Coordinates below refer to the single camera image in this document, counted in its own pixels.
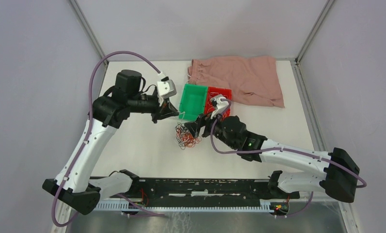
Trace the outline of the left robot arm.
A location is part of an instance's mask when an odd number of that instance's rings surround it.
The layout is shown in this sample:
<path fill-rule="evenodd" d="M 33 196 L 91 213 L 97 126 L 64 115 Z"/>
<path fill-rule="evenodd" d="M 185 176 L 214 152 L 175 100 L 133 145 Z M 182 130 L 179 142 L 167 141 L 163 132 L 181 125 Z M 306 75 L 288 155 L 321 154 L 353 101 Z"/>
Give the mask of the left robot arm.
<path fill-rule="evenodd" d="M 134 70 L 122 70 L 115 84 L 92 104 L 89 119 L 81 141 L 62 171 L 54 179 L 46 179 L 42 188 L 78 213 L 91 213 L 100 200 L 116 194 L 132 198 L 139 194 L 138 177 L 119 171 L 101 179 L 91 179 L 91 174 L 109 140 L 122 122 L 132 113 L 150 114 L 152 122 L 178 116 L 170 102 L 176 95 L 174 82 L 163 73 L 154 85 L 151 95 L 143 92 L 145 79 Z"/>

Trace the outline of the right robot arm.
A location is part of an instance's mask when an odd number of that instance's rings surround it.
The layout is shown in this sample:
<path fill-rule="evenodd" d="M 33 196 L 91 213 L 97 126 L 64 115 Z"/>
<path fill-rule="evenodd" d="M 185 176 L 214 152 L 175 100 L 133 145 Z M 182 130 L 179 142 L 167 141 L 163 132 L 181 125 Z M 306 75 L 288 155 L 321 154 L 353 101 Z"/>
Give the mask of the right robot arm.
<path fill-rule="evenodd" d="M 344 149 L 313 151 L 284 145 L 247 130 L 238 116 L 221 119 L 200 115 L 196 121 L 183 125 L 194 138 L 202 136 L 209 137 L 211 143 L 215 139 L 223 142 L 231 149 L 225 154 L 296 169 L 297 172 L 272 173 L 267 190 L 273 198 L 293 192 L 323 192 L 335 200 L 352 203 L 356 190 L 366 187 L 359 177 L 358 165 Z"/>

